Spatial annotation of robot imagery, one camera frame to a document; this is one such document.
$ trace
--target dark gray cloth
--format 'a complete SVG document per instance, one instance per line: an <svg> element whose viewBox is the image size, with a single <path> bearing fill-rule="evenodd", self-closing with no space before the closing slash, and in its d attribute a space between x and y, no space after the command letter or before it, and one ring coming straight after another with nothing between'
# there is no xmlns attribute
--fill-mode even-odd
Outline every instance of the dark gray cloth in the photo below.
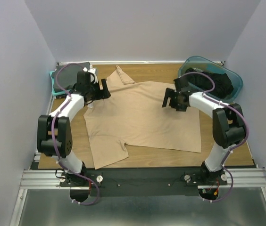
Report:
<svg viewBox="0 0 266 226"><path fill-rule="evenodd" d="M63 67L64 65L60 65L56 67L55 72L52 73L52 78L55 79L55 76L59 72L59 70ZM64 89L72 89L73 86L76 84L76 76L77 72L81 71L84 67L87 69L90 69L90 63L85 62L85 63L79 63L79 65L70 65L63 69L60 74L58 75L58 83L64 88ZM61 92L62 90L58 87L56 80L54 80L52 88L54 91Z"/></svg>

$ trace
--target table top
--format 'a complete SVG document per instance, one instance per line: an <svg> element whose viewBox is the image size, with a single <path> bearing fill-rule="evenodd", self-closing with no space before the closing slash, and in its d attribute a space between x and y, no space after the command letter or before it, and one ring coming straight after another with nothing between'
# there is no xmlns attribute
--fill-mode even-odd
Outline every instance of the table top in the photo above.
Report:
<svg viewBox="0 0 266 226"><path fill-rule="evenodd" d="M158 81L173 83L177 78L177 72L181 64L154 64L154 65L120 65L135 82ZM99 79L108 77L115 69L115 65L93 65L99 71ZM52 111L57 109L64 99L53 101ZM71 131L73 139L72 150L76 156L82 160L86 167L93 168L92 153L83 114L87 108L83 108L71 121ZM201 153L141 147L126 145L129 157L119 162L113 163L107 168L132 168L132 167L180 167L180 166L200 166L208 157L214 139L212 135L212 119L200 111L200 132L201 132ZM247 144L234 150L234 153L226 162L227 166L248 166L253 165ZM52 158L41 155L39 169L56 169L59 166Z"/></svg>

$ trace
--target gray wall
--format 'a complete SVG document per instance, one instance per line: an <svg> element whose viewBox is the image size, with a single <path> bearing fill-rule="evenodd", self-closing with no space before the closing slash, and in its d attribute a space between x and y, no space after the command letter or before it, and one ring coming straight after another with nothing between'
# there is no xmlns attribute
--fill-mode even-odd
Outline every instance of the gray wall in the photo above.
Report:
<svg viewBox="0 0 266 226"><path fill-rule="evenodd" d="M253 157L266 167L266 0L251 17L226 65L243 78L244 88L237 102L250 125Z"/></svg>
<svg viewBox="0 0 266 226"><path fill-rule="evenodd" d="M57 61L225 60L259 0L25 0Z"/></svg>
<svg viewBox="0 0 266 226"><path fill-rule="evenodd" d="M0 0L0 226L9 225L23 169L33 159L54 65L24 1Z"/></svg>

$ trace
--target cable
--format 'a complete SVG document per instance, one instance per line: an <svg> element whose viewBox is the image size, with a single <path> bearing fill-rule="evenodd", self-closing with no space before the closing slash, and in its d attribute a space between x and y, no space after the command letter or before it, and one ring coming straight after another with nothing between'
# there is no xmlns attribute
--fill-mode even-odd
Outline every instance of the cable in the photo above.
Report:
<svg viewBox="0 0 266 226"><path fill-rule="evenodd" d="M55 125L55 121L56 121L58 115L61 113L61 111L62 111L62 110L63 110L63 109L64 109L64 108L70 103L70 101L71 101L71 94L70 94L70 92L69 92L68 90L64 89L64 88L59 84L59 82L58 82L58 75L60 74L60 72L61 72L62 70L64 70L65 68L67 68L67 67L70 66L70 65L78 65L78 66L80 66L79 64L76 64L76 63L69 63L69 64L63 66L63 67L58 71L57 75L55 76L55 81L56 81L57 86L58 86L61 90L63 90L63 91L67 94L67 96L68 96L69 98L68 98L67 102L66 102L63 106L61 106L61 109L56 113L56 115L55 115L55 116L53 117L53 119L52 119L52 122L51 122L51 137L52 137L52 141L53 141L53 147L54 147L54 150L55 150L55 152L56 152L56 154L57 154L57 157L58 157L58 164L59 164L64 170L70 172L71 174L74 174L74 175L76 175L76 176L78 176L78 177L81 177L81 178L83 178L84 180L87 180L87 181L89 181L90 183L93 183L93 184L95 185L96 190L97 190L97 194L96 194L96 198L95 198L94 201L84 203L84 202L78 202L78 201L76 201L76 200L72 200L72 202L75 202L75 203L77 203L77 204L79 204L79 205L89 206L89 205L93 205L94 203L96 203L96 202L99 200L99 198L100 198L100 189L99 189L99 187L97 186L97 184L96 184L93 180L91 180L90 178L85 177L85 176L83 176L83 175L81 175L81 174L78 174L78 173L75 173L75 172L71 171L70 169L68 169L66 166L64 166L64 165L60 162L61 155L59 154L59 151L58 151L58 145L57 145L57 141L56 141L56 137L55 137L55 135L54 135L54 125Z"/></svg>
<svg viewBox="0 0 266 226"><path fill-rule="evenodd" d="M215 83L214 83L214 81L213 81L208 75L206 75L206 74L204 74L204 73L201 73L201 72L188 72L188 73L183 74L182 76L186 76L186 75L189 75L189 74L200 74L200 75L202 75L202 76L208 78L208 79L210 80L210 82L212 83L213 87L212 87L211 89L209 89L209 90L205 90L205 91L203 92L203 97L204 97L205 99L207 99L207 100L209 100L209 101L215 103L215 104L218 104L218 105L220 105L220 106L222 106L222 107L226 107L226 108L232 110L233 112L235 112L235 113L236 113L236 114L242 119L242 121L243 121L244 124L245 124L245 138L244 138L240 143L238 143L237 145L230 147L229 150L228 150L228 152L225 154L225 156L224 156L223 159L221 160L221 167L222 167L226 172L228 172L228 174L229 174L230 177L231 177L231 181L232 181L232 183L231 183L231 186L230 186L229 190L227 191L227 193L226 193L224 196L222 196L220 199L210 200L210 202L219 202L219 201L225 199L227 196L229 196L230 193L231 193L232 190L233 190L233 175L232 175L232 173L231 173L231 172L230 172L230 171L224 166L224 163L225 163L226 159L228 158L228 156L233 152L233 149L235 149L235 148L237 148L237 147L243 145L243 144L246 142L246 140L248 139L248 137L249 137L249 125L248 125L248 123L246 122L246 120L245 120L245 118L243 117L243 115L242 115L240 112L238 112L236 109L234 109L233 107L231 107L231 106L229 106L229 105L224 104L222 101L217 101L217 100L215 100L215 99L213 99L213 98L211 98L211 97L209 97L209 96L207 95L208 92L213 91L214 88L215 88Z"/></svg>

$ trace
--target purple cable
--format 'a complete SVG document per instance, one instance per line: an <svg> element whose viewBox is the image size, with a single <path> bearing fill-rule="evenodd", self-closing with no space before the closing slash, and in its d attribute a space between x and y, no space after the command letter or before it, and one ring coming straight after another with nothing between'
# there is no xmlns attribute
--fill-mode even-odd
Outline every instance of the purple cable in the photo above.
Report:
<svg viewBox="0 0 266 226"><path fill-rule="evenodd" d="M59 164L63 169L67 170L68 172L70 172L70 173L72 173L72 174L74 174L74 175L76 175L76 176L78 176L78 177L81 177L81 178L83 178L83 179L85 179L85 180L88 180L88 181L90 181L91 183L93 183L93 184L95 185L95 187L96 187L96 191L97 191L97 194L96 194L96 198L95 198L94 201L84 203L84 202L78 202L78 201L76 201L76 200L73 200L73 202L78 203L78 204L80 204L80 205L89 206L89 205L93 205L94 203L96 203L96 202L98 201L98 199L100 198L100 189L99 189L99 187L97 186L97 184L96 184L93 180L91 180L90 178L85 177L85 176L83 176L83 175L81 175L81 174L78 174L78 173L75 173L75 172L69 170L67 167L65 167L62 163L59 162L59 160L60 160L60 158L61 158L61 155L59 154L59 151L58 151L58 145L57 145L57 141L56 141L56 137L55 137L55 135L54 135L54 125L55 125L56 119L57 119L58 115L62 112L62 110L63 110L63 109L64 109L64 108L70 103L70 101L71 101L71 94L69 93L68 90L64 89L64 88L59 84L59 82L58 82L58 75L60 74L60 72L61 72L62 70L64 70L66 67L68 67L68 66L70 66L70 65L78 65L78 66L80 66L79 64L76 64L76 63L70 63L70 64L67 64L67 65L63 66L63 67L58 71L57 75L55 76L55 81L56 81L57 86L58 86L61 90L63 90L63 91L67 94L67 96L68 96L69 98L68 98L67 102L66 102L64 105L61 106L61 109L56 113L56 115L55 115L55 116L53 117L53 119L52 119L52 122L51 122L51 137L52 137L52 141L53 141L53 147L54 147L54 150L55 150L55 152L56 152L56 154L57 154L57 157L58 157L58 164Z"/></svg>
<svg viewBox="0 0 266 226"><path fill-rule="evenodd" d="M225 168L224 163L225 163L226 159L228 158L228 156L230 155L230 153L232 152L233 149L235 149L235 148L241 146L242 144L244 144L244 143L246 142L246 140L247 140L247 138L248 138L248 136L249 136L249 126L248 126L248 123L246 122L245 118L243 117L243 115L242 115L240 112L238 112L236 109L234 109L233 107L231 107L231 106L229 106L229 105L224 104L224 103L221 102L221 101L217 101L217 100L215 100L215 99L210 98L209 96L207 96L207 93L208 93L208 92L211 92L211 91L213 91L213 90L215 89L215 83L214 83L214 81L213 81L208 75L206 75L206 74L204 74L204 73L201 73L201 72L188 72L188 73L186 73L186 74L183 74L182 76L189 75L189 74L200 74L200 75L202 75L202 76L208 78L208 79L211 81L211 83L212 83L212 85L213 85L213 88L204 91L204 92L203 92L203 97L204 97L205 99L207 99L207 100L209 100L209 101L215 103L215 104L221 105L222 107L226 107L226 108L232 110L233 112L235 112L235 113L236 113L236 114L242 119L242 121L243 121L244 124L245 124L245 130L246 130L246 132L245 132L245 138L244 138L240 143L238 143L237 145L235 145L235 146L233 146L233 147L230 147L230 148L229 148L229 151L225 154L224 158L221 160L221 166L222 166L222 168L223 168L225 171L227 171L227 172L229 173L229 175L230 175L230 177L231 177L231 181L232 181L232 183L231 183L231 186L230 186L229 190L227 191L227 193L226 193L224 196L222 196L220 199L210 200L210 202L219 202L219 201L225 199L227 196L229 196L230 193L231 193L232 190L233 190L233 175L232 175L232 173L231 173L227 168Z"/></svg>

